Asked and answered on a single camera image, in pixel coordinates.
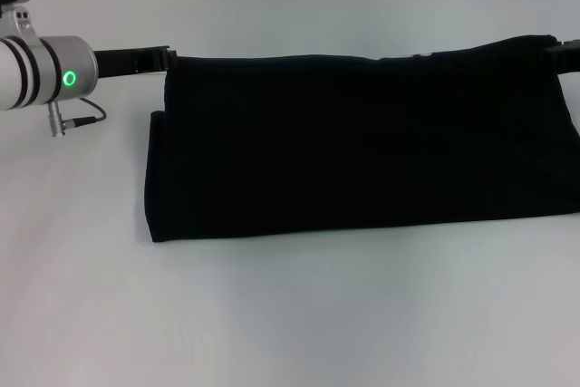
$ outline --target black cloth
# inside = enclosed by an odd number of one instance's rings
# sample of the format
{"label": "black cloth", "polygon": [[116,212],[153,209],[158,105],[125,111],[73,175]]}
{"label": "black cloth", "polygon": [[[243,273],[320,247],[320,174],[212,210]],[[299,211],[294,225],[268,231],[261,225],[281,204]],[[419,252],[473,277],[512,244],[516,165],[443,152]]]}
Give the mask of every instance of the black cloth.
{"label": "black cloth", "polygon": [[179,58],[151,117],[153,240],[579,212],[580,140],[554,45]]}

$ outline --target black cable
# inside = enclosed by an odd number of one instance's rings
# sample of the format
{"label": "black cable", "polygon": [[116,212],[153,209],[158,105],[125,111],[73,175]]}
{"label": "black cable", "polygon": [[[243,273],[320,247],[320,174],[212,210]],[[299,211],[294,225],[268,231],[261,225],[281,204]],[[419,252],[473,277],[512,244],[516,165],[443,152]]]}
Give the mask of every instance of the black cable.
{"label": "black cable", "polygon": [[107,112],[105,112],[105,110],[99,106],[97,103],[95,102],[91,102],[89,99],[84,99],[84,98],[80,98],[79,100],[91,105],[94,109],[96,109],[97,111],[99,111],[102,114],[102,117],[97,118],[96,121],[105,121],[107,119]]}
{"label": "black cable", "polygon": [[99,121],[105,121],[107,119],[107,112],[105,112],[105,110],[97,103],[91,102],[90,100],[84,98],[80,98],[79,100],[82,100],[83,102],[91,105],[94,109],[99,111],[102,114],[102,116],[100,118],[82,117],[82,118],[73,118],[71,120],[65,120],[63,123],[66,129],[74,129],[75,127],[88,126],[89,124],[94,124],[95,122]]}

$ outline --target white wall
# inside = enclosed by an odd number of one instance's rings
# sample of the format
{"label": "white wall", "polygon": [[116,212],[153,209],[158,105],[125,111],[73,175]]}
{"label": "white wall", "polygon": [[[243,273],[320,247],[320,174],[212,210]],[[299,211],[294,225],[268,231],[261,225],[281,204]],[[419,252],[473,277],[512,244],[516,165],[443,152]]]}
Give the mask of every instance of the white wall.
{"label": "white wall", "polygon": [[[39,34],[191,56],[396,56],[580,38],[577,0],[33,0]],[[563,82],[580,115],[578,75]],[[0,385],[580,384],[580,217],[150,242],[163,77],[112,79],[106,123],[0,113]],[[67,116],[90,110],[63,105]]]}

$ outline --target black stripe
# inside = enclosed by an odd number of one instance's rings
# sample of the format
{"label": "black stripe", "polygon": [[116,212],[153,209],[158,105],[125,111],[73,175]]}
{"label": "black stripe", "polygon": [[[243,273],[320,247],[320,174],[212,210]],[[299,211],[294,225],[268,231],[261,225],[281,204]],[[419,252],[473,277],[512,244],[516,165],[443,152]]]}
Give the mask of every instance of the black stripe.
{"label": "black stripe", "polygon": [[34,103],[34,101],[38,97],[38,92],[40,91],[40,71],[38,70],[38,62],[36,61],[36,57],[34,56],[33,52],[30,50],[30,47],[28,47],[27,43],[25,43],[23,40],[21,40],[17,36],[13,36],[13,35],[7,36],[6,38],[14,41],[15,43],[17,43],[20,46],[20,48],[22,50],[24,50],[24,52],[28,56],[28,60],[30,61],[30,64],[33,66],[33,80],[34,80],[33,93],[30,96],[30,100],[28,101],[28,103],[23,106],[23,108],[25,108],[26,106],[29,106],[29,105]]}
{"label": "black stripe", "polygon": [[58,97],[58,94],[61,93],[61,88],[63,87],[63,68],[61,67],[61,62],[58,60],[58,56],[56,55],[53,47],[42,38],[40,39],[40,42],[44,45],[44,47],[46,47],[48,53],[51,54],[51,58],[53,58],[54,63],[54,70],[56,71],[56,85],[54,86],[54,94],[47,102],[52,103],[54,102],[54,99]]}
{"label": "black stripe", "polygon": [[17,108],[18,106],[20,106],[20,104],[24,101],[24,97],[26,97],[26,93],[28,92],[28,71],[26,70],[26,64],[24,63],[24,58],[22,57],[20,52],[18,52],[16,50],[16,48],[13,45],[11,45],[10,43],[8,43],[4,38],[0,38],[0,41],[8,46],[8,48],[10,49],[10,52],[12,52],[12,54],[14,55],[14,58],[16,58],[16,61],[18,62],[18,66],[20,67],[20,76],[22,78],[22,87],[20,88],[20,96],[18,97],[18,100],[16,101],[14,106],[10,108],[10,109],[14,109],[14,108]]}

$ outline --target green led ring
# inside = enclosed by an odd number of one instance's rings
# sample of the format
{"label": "green led ring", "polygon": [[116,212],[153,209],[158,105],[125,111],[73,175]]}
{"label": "green led ring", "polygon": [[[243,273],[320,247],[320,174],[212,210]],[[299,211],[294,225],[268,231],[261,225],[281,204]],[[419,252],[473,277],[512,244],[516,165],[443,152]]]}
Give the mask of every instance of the green led ring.
{"label": "green led ring", "polygon": [[66,72],[63,76],[64,86],[73,86],[76,83],[76,73]]}

